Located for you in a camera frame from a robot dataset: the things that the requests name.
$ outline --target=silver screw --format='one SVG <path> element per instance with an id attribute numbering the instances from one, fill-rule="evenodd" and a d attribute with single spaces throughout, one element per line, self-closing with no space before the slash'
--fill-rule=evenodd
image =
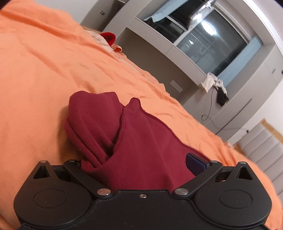
<path id="1" fill-rule="evenodd" d="M 140 198 L 147 198 L 146 194 L 140 194 Z"/>
<path id="2" fill-rule="evenodd" d="M 179 196 L 185 196 L 185 195 L 187 195 L 189 193 L 189 191 L 187 189 L 185 189 L 185 188 L 177 188 L 175 190 L 175 193 L 177 195 L 179 195 Z"/>
<path id="3" fill-rule="evenodd" d="M 97 190 L 97 194 L 100 196 L 108 196 L 111 194 L 111 190 L 108 188 L 101 188 Z"/>

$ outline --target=padded headboard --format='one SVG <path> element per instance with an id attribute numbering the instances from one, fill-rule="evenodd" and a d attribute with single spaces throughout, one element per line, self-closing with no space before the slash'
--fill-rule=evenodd
<path id="1" fill-rule="evenodd" d="M 237 145 L 272 180 L 283 204 L 283 137 L 262 120 Z"/>

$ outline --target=bed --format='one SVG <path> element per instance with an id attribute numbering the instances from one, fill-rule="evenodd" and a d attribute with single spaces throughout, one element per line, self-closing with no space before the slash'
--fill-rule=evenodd
<path id="1" fill-rule="evenodd" d="M 0 229 L 19 226 L 13 199 L 38 161 L 80 159 L 63 128 L 69 97 L 80 90 L 114 91 L 124 105 L 139 98 L 146 112 L 209 159 L 231 166 L 247 161 L 272 199 L 267 227 L 281 228 L 282 206 L 269 178 L 123 53 L 101 46 L 67 13 L 32 0 L 12 0 L 0 11 L 0 20 Z"/>

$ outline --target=power cord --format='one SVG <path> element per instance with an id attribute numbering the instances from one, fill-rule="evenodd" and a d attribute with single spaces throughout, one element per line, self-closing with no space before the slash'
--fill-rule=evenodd
<path id="1" fill-rule="evenodd" d="M 249 130 L 248 130 L 248 129 L 245 129 L 245 128 L 242 128 L 242 127 L 238 127 L 238 128 L 228 128 L 228 129 L 220 128 L 220 127 L 216 126 L 216 125 L 214 124 L 213 120 L 209 117 L 210 112 L 211 112 L 211 108 L 212 108 L 212 95 L 213 95 L 213 91 L 214 91 L 215 86 L 216 86 L 216 82 L 215 82 L 215 84 L 214 84 L 214 86 L 213 86 L 213 89 L 212 89 L 212 92 L 211 92 L 210 109 L 209 109 L 208 115 L 207 115 L 207 114 L 203 114 L 203 115 L 201 116 L 201 121 L 204 122 L 204 121 L 206 121 L 207 119 L 209 119 L 209 120 L 211 121 L 212 125 L 213 125 L 216 129 L 218 129 L 218 130 L 243 130 L 243 131 L 245 131 L 246 133 L 248 133 Z"/>

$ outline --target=white cloth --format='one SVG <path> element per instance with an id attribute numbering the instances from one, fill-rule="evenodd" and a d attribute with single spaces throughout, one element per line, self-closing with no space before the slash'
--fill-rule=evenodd
<path id="1" fill-rule="evenodd" d="M 223 85 L 223 81 L 218 79 L 213 73 L 208 73 L 206 79 L 203 83 L 200 84 L 200 88 L 208 93 L 211 87 L 215 87 L 216 89 L 221 88 L 224 94 L 227 94 L 227 90 Z"/>
<path id="2" fill-rule="evenodd" d="M 148 18 L 145 18 L 144 21 L 152 18 L 153 22 L 158 22 L 163 18 L 166 18 L 169 14 L 174 12 L 180 6 L 185 4 L 187 1 L 189 0 L 169 0 L 166 3 L 164 3 L 153 15 L 151 15 Z"/>

